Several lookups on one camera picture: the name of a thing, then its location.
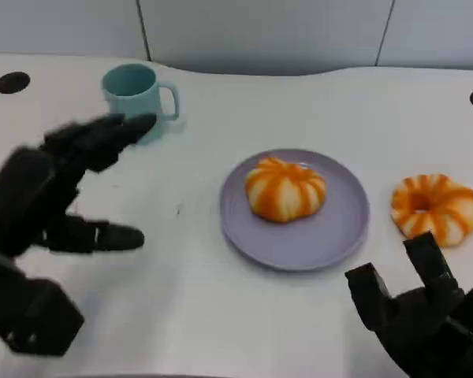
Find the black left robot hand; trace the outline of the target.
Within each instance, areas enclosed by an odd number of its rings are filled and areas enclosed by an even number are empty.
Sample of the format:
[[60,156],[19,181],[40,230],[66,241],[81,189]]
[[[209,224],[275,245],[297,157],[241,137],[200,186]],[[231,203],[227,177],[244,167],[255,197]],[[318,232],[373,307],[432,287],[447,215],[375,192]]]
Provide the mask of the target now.
[[117,163],[156,124],[146,113],[105,115],[45,134],[38,146],[19,146],[0,169],[0,254],[15,258],[36,245],[55,252],[122,252],[144,245],[143,233],[108,220],[86,220],[67,209],[86,172]]

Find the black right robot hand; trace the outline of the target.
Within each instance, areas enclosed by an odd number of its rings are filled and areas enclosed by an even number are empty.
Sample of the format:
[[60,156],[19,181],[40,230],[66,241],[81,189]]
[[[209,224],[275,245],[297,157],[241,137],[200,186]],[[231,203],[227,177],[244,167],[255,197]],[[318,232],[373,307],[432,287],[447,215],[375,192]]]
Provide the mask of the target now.
[[367,263],[345,273],[364,326],[410,377],[473,377],[473,288],[458,284],[431,232],[404,241],[423,285],[392,296]]

